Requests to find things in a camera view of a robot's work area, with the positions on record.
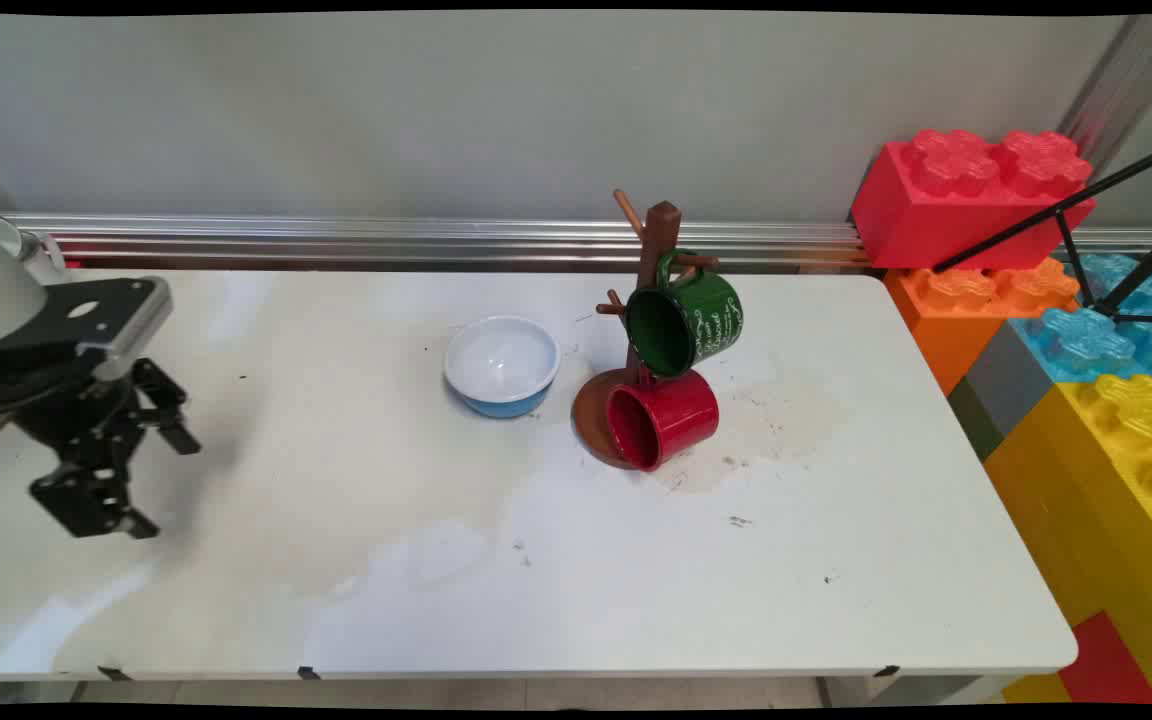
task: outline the yellow lego brick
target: yellow lego brick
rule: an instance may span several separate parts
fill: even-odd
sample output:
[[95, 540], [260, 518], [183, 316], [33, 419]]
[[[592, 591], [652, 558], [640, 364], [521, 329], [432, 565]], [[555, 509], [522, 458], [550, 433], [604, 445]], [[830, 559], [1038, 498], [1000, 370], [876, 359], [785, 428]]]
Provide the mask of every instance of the yellow lego brick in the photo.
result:
[[1152, 378], [1058, 384], [986, 470], [1066, 620], [1107, 611], [1152, 685]]
[[1025, 675], [1005, 688], [1002, 700], [1009, 705], [1018, 702], [1069, 702], [1069, 692], [1064, 690], [1060, 675]]

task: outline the red lego brick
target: red lego brick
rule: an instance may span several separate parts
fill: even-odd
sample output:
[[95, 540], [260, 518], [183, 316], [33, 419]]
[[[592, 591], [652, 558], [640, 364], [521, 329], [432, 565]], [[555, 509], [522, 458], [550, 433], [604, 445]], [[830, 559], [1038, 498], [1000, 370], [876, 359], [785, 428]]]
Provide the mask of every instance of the red lego brick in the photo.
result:
[[[877, 268], [931, 268], [1082, 190], [1092, 165], [1056, 132], [1008, 132], [998, 145], [972, 132], [924, 129], [888, 142], [869, 170], [851, 215]], [[1089, 199], [1064, 213], [1071, 228], [1096, 209]], [[1060, 245], [1055, 222], [1037, 227], [957, 265], [1028, 270]]]
[[1111, 616], [1097, 612], [1074, 628], [1078, 660], [1060, 672], [1070, 700], [1152, 705], [1152, 688]]

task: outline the white bowl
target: white bowl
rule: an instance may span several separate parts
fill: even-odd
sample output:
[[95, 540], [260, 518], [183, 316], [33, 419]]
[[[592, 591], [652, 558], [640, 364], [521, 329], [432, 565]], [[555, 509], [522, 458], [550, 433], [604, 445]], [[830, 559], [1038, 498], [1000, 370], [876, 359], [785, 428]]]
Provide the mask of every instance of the white bowl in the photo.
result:
[[[475, 410], [513, 416], [539, 404], [558, 374], [558, 341], [539, 324], [493, 314], [456, 333], [444, 356], [444, 374]], [[531, 397], [535, 402], [522, 402]]]

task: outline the white table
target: white table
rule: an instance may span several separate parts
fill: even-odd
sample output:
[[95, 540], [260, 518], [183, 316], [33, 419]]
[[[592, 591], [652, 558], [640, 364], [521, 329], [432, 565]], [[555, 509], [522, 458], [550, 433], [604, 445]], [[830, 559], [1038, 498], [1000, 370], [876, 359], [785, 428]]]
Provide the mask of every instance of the white table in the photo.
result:
[[[718, 433], [635, 473], [570, 423], [581, 385], [626, 359], [594, 304], [631, 278], [157, 274], [175, 310], [147, 356], [191, 393], [204, 450], [151, 433], [134, 456], [160, 537], [74, 539], [26, 494], [54, 456], [0, 434], [0, 680], [899, 666], [934, 676], [915, 688], [933, 702], [963, 687], [945, 675], [992, 691], [1075, 658], [873, 279], [732, 275], [745, 332], [698, 367]], [[452, 333], [497, 313], [563, 348], [535, 416], [482, 418], [440, 379]]]

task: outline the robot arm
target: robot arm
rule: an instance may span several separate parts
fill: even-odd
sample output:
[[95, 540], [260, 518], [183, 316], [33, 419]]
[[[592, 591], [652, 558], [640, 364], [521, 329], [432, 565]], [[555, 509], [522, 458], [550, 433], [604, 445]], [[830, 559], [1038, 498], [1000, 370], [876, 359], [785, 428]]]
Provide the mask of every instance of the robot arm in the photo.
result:
[[141, 357], [170, 311], [162, 278], [40, 286], [0, 247], [0, 416], [56, 453], [29, 495], [74, 537], [159, 532], [128, 493], [146, 429], [179, 454], [200, 449], [185, 392]]

